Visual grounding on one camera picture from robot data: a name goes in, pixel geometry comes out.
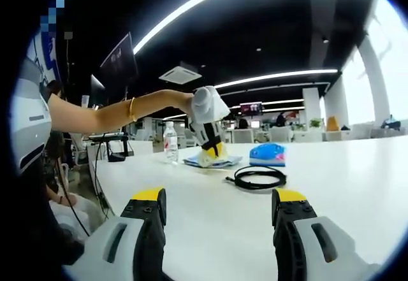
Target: blue cloth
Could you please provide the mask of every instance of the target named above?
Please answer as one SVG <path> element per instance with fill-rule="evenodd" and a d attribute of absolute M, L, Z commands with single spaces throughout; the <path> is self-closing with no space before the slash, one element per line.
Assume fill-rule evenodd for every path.
<path fill-rule="evenodd" d="M 238 164 L 239 162 L 241 162 L 241 160 L 242 160 L 242 157 L 229 155 L 226 160 L 218 160 L 206 168 L 227 168 L 228 166 L 234 166 Z M 198 164 L 198 155 L 184 159 L 183 162 L 186 165 L 194 166 L 196 168 L 201 168 L 201 166 Z"/>

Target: office ceiling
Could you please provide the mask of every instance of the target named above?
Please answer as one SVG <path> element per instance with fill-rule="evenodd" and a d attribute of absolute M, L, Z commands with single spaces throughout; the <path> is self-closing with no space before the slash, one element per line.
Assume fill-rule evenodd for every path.
<path fill-rule="evenodd" d="M 89 76 L 130 32 L 136 45 L 188 0 L 71 0 L 61 25 L 72 29 L 70 82 L 88 89 Z M 138 96 L 170 88 L 192 91 L 243 78 L 307 69 L 341 69 L 359 44 L 372 0 L 206 0 L 166 26 L 136 55 Z M 59 57 L 65 58 L 63 40 Z M 158 78 L 183 61 L 203 77 L 185 85 Z M 228 105 L 302 98 L 318 83 L 320 95 L 339 74 L 290 76 L 219 89 Z M 299 106 L 299 103 L 282 106 Z M 178 114 L 167 109 L 157 117 Z"/>

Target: potted plant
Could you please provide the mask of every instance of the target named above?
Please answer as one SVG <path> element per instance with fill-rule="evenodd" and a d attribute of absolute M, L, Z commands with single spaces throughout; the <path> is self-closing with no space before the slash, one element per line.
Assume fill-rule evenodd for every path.
<path fill-rule="evenodd" d="M 320 129 L 321 128 L 321 119 L 311 119 L 309 122 L 309 127 L 312 129 Z"/>

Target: blue toy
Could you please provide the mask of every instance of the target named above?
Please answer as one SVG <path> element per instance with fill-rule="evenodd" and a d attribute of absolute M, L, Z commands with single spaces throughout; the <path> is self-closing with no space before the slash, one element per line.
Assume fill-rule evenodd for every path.
<path fill-rule="evenodd" d="M 285 166 L 285 148 L 275 143 L 265 143 L 249 152 L 249 164 L 253 166 Z"/>

